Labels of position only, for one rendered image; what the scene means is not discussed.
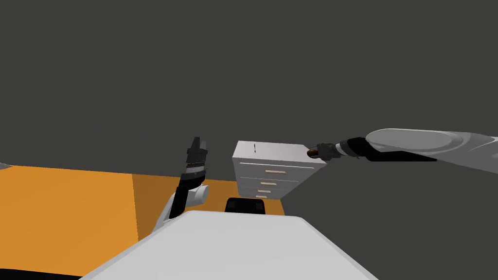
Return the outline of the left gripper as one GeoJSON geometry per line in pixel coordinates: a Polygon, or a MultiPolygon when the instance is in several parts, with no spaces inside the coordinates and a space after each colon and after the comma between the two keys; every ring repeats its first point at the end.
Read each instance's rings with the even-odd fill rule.
{"type": "Polygon", "coordinates": [[[194,137],[193,147],[187,149],[187,167],[204,166],[207,153],[206,141],[201,142],[201,137],[194,137]]]}

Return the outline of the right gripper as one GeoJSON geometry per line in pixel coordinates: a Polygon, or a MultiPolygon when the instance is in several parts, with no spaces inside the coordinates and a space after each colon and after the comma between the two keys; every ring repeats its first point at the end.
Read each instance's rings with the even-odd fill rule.
{"type": "Polygon", "coordinates": [[[336,143],[319,143],[316,146],[317,156],[323,161],[341,158],[343,155],[337,149],[336,143]]]}

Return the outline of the white drawer front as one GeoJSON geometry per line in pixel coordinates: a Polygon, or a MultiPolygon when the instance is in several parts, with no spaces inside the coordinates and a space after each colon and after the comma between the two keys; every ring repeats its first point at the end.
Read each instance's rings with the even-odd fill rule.
{"type": "Polygon", "coordinates": [[[292,190],[301,182],[294,180],[276,180],[276,179],[266,179],[266,178],[249,178],[249,177],[239,177],[237,179],[237,184],[240,187],[262,187],[271,189],[282,189],[282,190],[292,190]],[[260,182],[275,182],[277,186],[265,186],[261,185],[260,182]]]}
{"type": "Polygon", "coordinates": [[[255,197],[256,195],[265,195],[270,199],[281,199],[289,190],[282,189],[271,189],[271,188],[262,188],[262,187],[238,187],[238,194],[241,196],[250,196],[255,197]],[[270,190],[272,193],[258,193],[257,190],[270,190]]]}
{"type": "Polygon", "coordinates": [[[299,182],[306,180],[317,171],[317,169],[313,167],[259,164],[248,162],[236,163],[234,165],[234,168],[237,177],[294,180],[299,182]],[[269,174],[265,173],[265,170],[282,170],[286,171],[287,174],[269,174]]]}

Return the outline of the white drawer cabinet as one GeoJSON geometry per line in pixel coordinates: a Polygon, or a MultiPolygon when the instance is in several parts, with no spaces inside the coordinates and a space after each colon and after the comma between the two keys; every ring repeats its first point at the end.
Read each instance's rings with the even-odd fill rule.
{"type": "Polygon", "coordinates": [[[233,161],[233,166],[236,163],[248,162],[248,163],[259,163],[259,164],[313,167],[317,169],[317,171],[322,167],[326,166],[325,161],[319,158],[318,159],[310,158],[307,155],[307,151],[308,148],[302,144],[270,143],[270,142],[240,140],[237,142],[237,145],[235,147],[234,153],[232,155],[232,161],[233,161]]]}

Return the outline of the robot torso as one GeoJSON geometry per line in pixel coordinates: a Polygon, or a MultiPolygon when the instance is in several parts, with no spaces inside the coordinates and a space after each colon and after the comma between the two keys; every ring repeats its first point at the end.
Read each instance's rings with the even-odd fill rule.
{"type": "Polygon", "coordinates": [[[297,216],[190,210],[81,280],[378,280],[297,216]]]}

